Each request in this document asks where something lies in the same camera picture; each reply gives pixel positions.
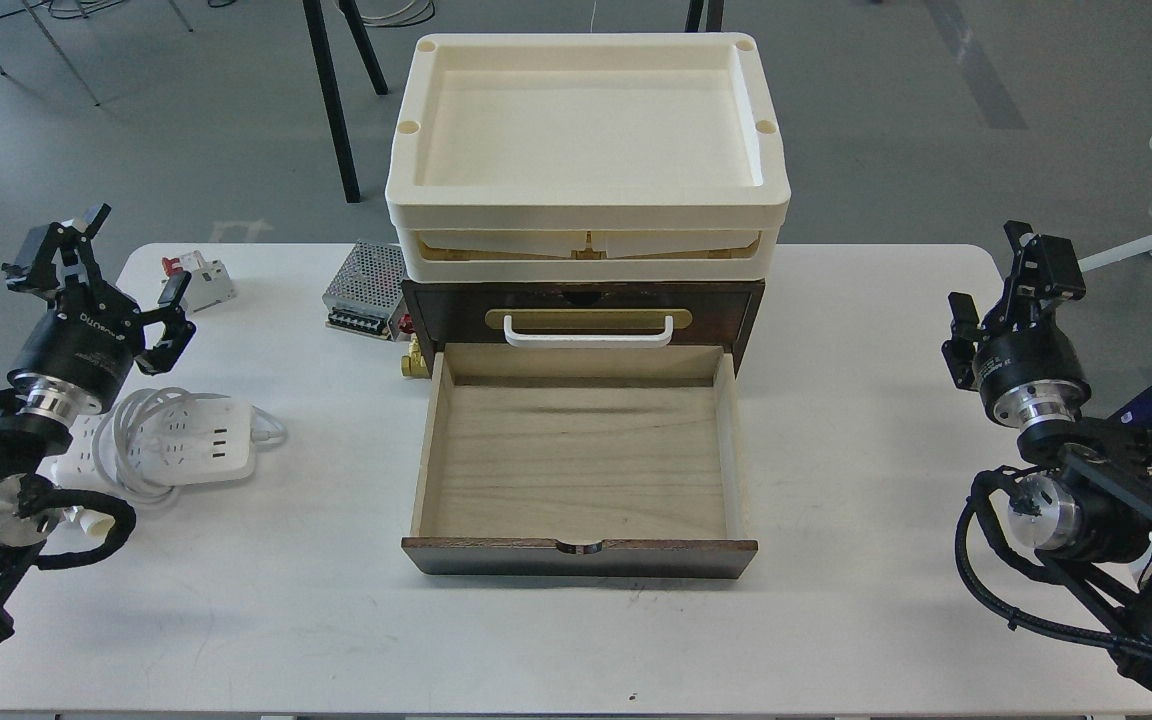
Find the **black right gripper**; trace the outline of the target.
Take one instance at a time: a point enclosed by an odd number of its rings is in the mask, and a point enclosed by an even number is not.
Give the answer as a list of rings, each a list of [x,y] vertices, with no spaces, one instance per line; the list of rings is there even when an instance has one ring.
[[[1066,301],[1085,297],[1073,242],[1039,234],[1020,220],[1005,222],[1005,234],[1011,270],[1005,279],[1002,328],[1016,332],[992,338],[977,350],[982,332],[973,297],[948,293],[950,338],[942,343],[942,356],[952,382],[977,391],[987,418],[1000,425],[1079,419],[1091,397],[1079,357],[1055,324],[1038,325]]]

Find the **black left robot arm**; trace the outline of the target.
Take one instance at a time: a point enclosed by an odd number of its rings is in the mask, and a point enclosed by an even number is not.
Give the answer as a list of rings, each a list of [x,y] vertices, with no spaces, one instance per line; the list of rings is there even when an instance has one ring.
[[[0,644],[13,632],[5,602],[29,569],[96,564],[137,523],[122,498],[55,486],[38,473],[41,461],[68,450],[79,415],[109,410],[132,366],[169,372],[196,331],[180,305],[188,273],[170,278],[147,311],[105,281],[92,241],[109,211],[99,204],[36,227],[3,264],[6,287],[41,297],[47,311],[0,389]]]

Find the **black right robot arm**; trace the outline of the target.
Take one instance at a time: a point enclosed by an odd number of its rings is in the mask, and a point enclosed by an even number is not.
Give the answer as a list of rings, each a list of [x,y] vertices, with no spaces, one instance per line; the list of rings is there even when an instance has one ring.
[[[1018,430],[1023,468],[975,475],[954,536],[960,578],[1010,629],[1101,647],[1117,673],[1152,691],[1152,386],[1107,418],[1083,414],[1091,387],[1056,323],[1085,283],[1071,242],[1005,223],[1011,270],[987,314],[952,293],[942,354],[952,381],[978,393],[993,423]],[[978,524],[996,558],[1061,585],[1100,629],[1020,611],[983,584],[967,536]]]

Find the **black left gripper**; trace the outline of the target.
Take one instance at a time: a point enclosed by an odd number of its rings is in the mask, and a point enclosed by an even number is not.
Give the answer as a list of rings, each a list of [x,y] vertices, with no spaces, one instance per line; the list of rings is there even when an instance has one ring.
[[[99,204],[68,222],[38,225],[26,233],[17,258],[3,263],[10,291],[50,301],[8,374],[14,389],[23,393],[38,378],[50,378],[86,392],[96,409],[106,411],[122,391],[132,356],[143,374],[166,373],[195,336],[196,324],[182,305],[191,272],[166,278],[156,309],[145,313],[105,281],[91,241],[111,211]],[[164,325],[161,338],[145,348],[142,329],[156,323]]]

